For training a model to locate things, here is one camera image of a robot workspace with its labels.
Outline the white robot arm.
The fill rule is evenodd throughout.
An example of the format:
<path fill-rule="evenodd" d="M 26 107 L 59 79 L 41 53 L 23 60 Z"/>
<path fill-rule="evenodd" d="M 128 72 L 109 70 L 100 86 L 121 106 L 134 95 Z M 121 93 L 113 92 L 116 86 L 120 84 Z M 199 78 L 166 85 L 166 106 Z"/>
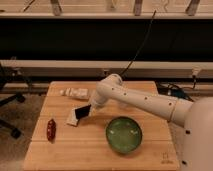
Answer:
<path fill-rule="evenodd" d="M 96 84 L 90 97 L 93 108 L 117 100 L 163 118 L 185 131 L 181 171 L 213 171 L 213 97 L 185 99 L 125 88 L 118 74 Z"/>

